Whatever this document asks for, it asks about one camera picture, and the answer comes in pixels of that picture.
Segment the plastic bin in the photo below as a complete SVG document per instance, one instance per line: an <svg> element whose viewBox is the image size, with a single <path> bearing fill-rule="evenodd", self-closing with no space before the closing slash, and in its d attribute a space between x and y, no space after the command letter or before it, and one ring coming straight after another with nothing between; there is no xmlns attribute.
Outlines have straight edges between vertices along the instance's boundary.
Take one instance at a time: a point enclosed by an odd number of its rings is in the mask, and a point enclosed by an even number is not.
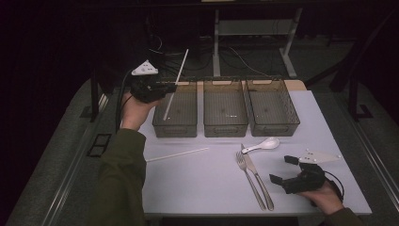
<svg viewBox="0 0 399 226"><path fill-rule="evenodd" d="M254 137L290 137L300 124L284 80L247 78L245 96Z"/></svg>
<svg viewBox="0 0 399 226"><path fill-rule="evenodd" d="M244 137L248 119L241 79L212 77L203 82L206 137Z"/></svg>
<svg viewBox="0 0 399 226"><path fill-rule="evenodd" d="M168 102L172 93L168 93L160 105L155 108L152 126L157 137L196 137L197 136L197 82L180 78L176 92L164 120Z"/></svg>

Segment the fork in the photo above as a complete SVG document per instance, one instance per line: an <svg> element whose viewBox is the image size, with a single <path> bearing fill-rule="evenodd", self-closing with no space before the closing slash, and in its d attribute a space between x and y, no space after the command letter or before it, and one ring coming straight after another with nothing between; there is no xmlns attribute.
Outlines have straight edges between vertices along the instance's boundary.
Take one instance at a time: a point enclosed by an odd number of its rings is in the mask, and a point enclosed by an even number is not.
<svg viewBox="0 0 399 226"><path fill-rule="evenodd" d="M258 190L256 189L255 185L252 182L252 179L249 177L249 174L247 173L247 164L246 161L244 160L244 157L241 155L241 151L236 154L236 159L240 169L246 173L246 176L249 180L250 186L252 187L252 191L255 194L256 200L258 201L258 204L261 206L262 210L266 210L266 206L264 206L263 200L259 195Z"/></svg>

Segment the dark green jacket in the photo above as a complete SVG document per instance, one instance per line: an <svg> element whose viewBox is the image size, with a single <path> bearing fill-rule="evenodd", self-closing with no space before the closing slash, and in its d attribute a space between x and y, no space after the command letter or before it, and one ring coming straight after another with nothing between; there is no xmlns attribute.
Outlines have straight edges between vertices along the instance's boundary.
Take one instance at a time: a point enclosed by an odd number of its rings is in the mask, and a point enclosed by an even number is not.
<svg viewBox="0 0 399 226"><path fill-rule="evenodd" d="M90 206L88 225L145 225L142 187L146 177L143 151L146 138L120 129L109 151L102 156L99 182ZM328 226L360 226L348 208L326 216Z"/></svg>

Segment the white triangular marker plate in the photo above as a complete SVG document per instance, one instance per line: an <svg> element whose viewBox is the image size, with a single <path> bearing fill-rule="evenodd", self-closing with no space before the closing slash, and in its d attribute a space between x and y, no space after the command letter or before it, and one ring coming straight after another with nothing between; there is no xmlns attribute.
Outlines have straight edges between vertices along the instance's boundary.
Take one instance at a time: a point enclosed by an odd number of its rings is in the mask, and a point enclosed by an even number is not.
<svg viewBox="0 0 399 226"><path fill-rule="evenodd" d="M136 69L132 70L132 75L146 75L146 74L157 74L158 70L155 69L149 60L146 60Z"/></svg>
<svg viewBox="0 0 399 226"><path fill-rule="evenodd" d="M343 157L341 155L306 151L301 157L299 157L299 162L319 164L323 162L337 161L342 158Z"/></svg>

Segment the spoon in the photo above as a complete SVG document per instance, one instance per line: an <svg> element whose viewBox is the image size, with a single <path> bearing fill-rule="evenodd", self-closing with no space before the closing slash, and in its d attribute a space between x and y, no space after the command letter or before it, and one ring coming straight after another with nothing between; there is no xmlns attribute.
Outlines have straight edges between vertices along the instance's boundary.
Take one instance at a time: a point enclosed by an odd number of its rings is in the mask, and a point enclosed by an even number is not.
<svg viewBox="0 0 399 226"><path fill-rule="evenodd" d="M279 146L279 140L275 137L269 137L264 142L241 150L241 153L248 153L256 149L275 149Z"/></svg>

